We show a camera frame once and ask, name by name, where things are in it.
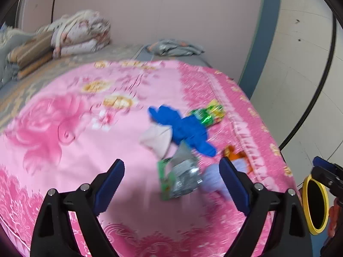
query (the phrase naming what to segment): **snack wrapper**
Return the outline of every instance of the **snack wrapper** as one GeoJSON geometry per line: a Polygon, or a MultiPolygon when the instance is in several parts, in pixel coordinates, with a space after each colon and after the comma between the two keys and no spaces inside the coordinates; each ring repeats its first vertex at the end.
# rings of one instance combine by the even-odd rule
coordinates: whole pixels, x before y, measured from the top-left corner
{"type": "Polygon", "coordinates": [[[202,182],[198,159],[183,141],[172,158],[163,159],[157,165],[163,200],[191,193],[202,182]]]}
{"type": "Polygon", "coordinates": [[[220,122],[225,116],[225,110],[217,100],[212,100],[206,108],[192,110],[189,115],[194,115],[205,127],[220,122]]]}

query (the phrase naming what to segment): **blue gripper pad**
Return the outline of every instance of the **blue gripper pad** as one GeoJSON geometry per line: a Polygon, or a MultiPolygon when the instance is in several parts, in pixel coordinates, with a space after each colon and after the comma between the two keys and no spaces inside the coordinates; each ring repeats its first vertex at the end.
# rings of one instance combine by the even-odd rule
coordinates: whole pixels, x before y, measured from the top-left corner
{"type": "Polygon", "coordinates": [[[315,157],[313,159],[313,166],[319,166],[321,168],[324,168],[325,170],[328,170],[329,172],[331,172],[333,174],[336,173],[335,166],[332,163],[330,163],[330,162],[328,162],[328,161],[326,161],[320,157],[315,157]]]}
{"type": "Polygon", "coordinates": [[[124,177],[124,172],[124,162],[119,160],[112,171],[110,171],[109,175],[107,175],[107,178],[104,180],[104,183],[95,195],[93,212],[96,216],[106,211],[114,193],[124,177]]]}
{"type": "Polygon", "coordinates": [[[238,171],[236,169],[236,171],[234,171],[234,169],[235,167],[232,164],[230,165],[226,158],[220,160],[219,173],[230,192],[232,200],[234,201],[237,210],[243,212],[245,216],[247,216],[250,213],[249,194],[236,175],[238,171]]]}

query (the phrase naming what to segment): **white cloth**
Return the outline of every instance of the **white cloth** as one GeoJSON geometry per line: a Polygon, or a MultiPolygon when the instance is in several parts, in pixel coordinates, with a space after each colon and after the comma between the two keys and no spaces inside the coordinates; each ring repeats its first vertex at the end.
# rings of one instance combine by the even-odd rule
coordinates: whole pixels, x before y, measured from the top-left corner
{"type": "Polygon", "coordinates": [[[140,143],[152,149],[160,159],[163,159],[170,147],[172,135],[171,126],[154,123],[142,134],[140,143]]]}

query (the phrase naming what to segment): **screw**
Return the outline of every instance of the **screw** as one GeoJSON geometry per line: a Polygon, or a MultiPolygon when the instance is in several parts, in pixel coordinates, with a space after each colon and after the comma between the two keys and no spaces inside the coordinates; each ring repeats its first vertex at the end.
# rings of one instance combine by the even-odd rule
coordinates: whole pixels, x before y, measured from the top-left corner
{"type": "Polygon", "coordinates": [[[255,183],[255,184],[254,184],[254,188],[260,191],[260,190],[263,189],[263,185],[260,184],[260,183],[255,183]]]}
{"type": "Polygon", "coordinates": [[[295,190],[293,190],[293,189],[291,189],[291,188],[288,190],[288,193],[289,193],[291,196],[296,195],[295,190]]]}
{"type": "Polygon", "coordinates": [[[89,188],[90,188],[90,185],[89,185],[89,184],[83,184],[83,185],[80,186],[80,189],[81,189],[82,191],[87,191],[89,188]]]}
{"type": "Polygon", "coordinates": [[[55,193],[56,193],[56,189],[54,189],[54,188],[48,190],[48,195],[49,195],[49,196],[52,196],[52,195],[54,195],[55,193]]]}

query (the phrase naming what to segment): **gray pillow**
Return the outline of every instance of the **gray pillow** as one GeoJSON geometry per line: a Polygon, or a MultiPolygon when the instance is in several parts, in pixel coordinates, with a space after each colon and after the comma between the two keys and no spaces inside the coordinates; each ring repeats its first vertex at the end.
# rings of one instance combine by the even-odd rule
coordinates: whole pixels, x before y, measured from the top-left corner
{"type": "Polygon", "coordinates": [[[6,32],[0,33],[0,88],[12,79],[16,69],[6,61],[7,54],[14,48],[24,44],[31,39],[33,34],[13,34],[9,36],[6,32]]]}

